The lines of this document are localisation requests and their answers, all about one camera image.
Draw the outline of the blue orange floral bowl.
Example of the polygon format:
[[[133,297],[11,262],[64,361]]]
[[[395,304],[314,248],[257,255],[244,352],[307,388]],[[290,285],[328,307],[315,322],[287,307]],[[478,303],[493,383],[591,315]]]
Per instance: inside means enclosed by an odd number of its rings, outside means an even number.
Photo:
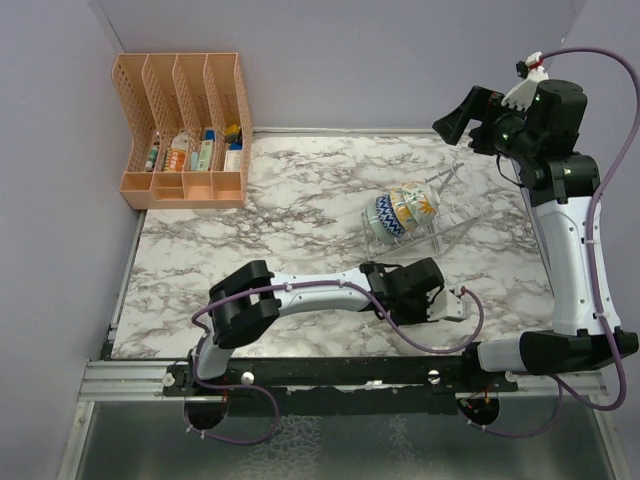
[[[401,188],[391,188],[389,197],[392,209],[400,225],[407,231],[415,230],[419,226],[419,223],[409,209],[404,197],[404,191]]]

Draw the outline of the red patterned bowl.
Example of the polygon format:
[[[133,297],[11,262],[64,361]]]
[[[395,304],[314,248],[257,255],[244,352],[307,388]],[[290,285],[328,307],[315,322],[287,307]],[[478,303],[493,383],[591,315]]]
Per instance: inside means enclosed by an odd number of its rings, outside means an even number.
[[[408,227],[401,224],[388,194],[379,195],[375,199],[375,209],[380,222],[393,237],[401,237],[406,232],[413,232],[415,230],[415,226],[412,224]]]

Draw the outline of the teal ceramic bowl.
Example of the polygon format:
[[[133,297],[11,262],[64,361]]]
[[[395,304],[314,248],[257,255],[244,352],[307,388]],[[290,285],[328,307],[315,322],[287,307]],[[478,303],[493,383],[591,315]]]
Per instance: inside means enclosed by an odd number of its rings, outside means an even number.
[[[378,217],[374,203],[369,203],[366,206],[365,216],[369,227],[380,242],[385,245],[393,245],[396,243],[395,237],[384,227]]]

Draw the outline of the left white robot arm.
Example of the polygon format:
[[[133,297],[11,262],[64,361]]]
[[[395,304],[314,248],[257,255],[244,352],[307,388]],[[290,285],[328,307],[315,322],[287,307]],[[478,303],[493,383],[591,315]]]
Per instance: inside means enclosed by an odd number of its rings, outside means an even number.
[[[280,317],[371,311],[397,326],[424,323],[444,286],[431,258],[408,266],[369,261],[325,276],[273,272],[264,260],[250,261],[214,284],[208,305],[192,317],[203,337],[192,352],[186,382],[199,394],[214,392],[233,352],[257,341]]]

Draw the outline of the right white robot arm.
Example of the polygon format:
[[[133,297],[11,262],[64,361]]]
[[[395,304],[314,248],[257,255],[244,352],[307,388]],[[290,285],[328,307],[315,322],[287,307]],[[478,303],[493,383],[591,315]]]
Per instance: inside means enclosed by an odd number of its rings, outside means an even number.
[[[496,372],[552,375],[601,369],[637,352],[637,334],[626,332],[611,303],[599,239],[596,161],[575,151],[586,110],[583,89],[565,80],[543,80],[523,111],[504,95],[473,87],[461,104],[433,124],[449,145],[470,121],[470,148],[501,156],[519,167],[529,195],[554,296],[552,327],[519,337],[481,342],[459,367],[461,383],[481,391]]]

